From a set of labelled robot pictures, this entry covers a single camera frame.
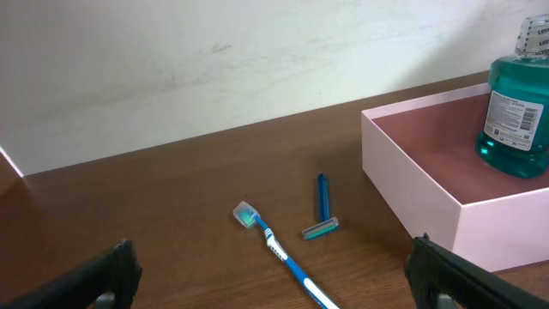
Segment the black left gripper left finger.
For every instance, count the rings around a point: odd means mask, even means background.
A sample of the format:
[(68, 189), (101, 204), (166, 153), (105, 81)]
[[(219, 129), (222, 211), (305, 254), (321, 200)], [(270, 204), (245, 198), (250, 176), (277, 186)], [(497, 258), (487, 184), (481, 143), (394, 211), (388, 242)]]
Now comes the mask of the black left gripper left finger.
[(130, 308), (142, 278), (133, 242), (125, 239), (2, 308)]

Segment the green mouthwash bottle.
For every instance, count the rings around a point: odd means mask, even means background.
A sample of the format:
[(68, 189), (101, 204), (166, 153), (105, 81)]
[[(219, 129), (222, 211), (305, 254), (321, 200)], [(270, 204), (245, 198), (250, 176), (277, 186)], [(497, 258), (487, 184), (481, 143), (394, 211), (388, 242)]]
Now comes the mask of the green mouthwash bottle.
[(495, 60), (475, 150), (489, 165), (531, 179), (548, 168), (548, 15), (526, 18), (513, 54)]

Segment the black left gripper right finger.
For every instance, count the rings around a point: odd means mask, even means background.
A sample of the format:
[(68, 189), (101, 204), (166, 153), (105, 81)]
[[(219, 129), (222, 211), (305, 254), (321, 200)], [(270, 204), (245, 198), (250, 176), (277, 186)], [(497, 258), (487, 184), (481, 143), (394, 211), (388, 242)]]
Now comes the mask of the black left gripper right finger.
[(420, 309), (548, 309), (548, 302), (432, 242), (413, 239), (404, 268)]

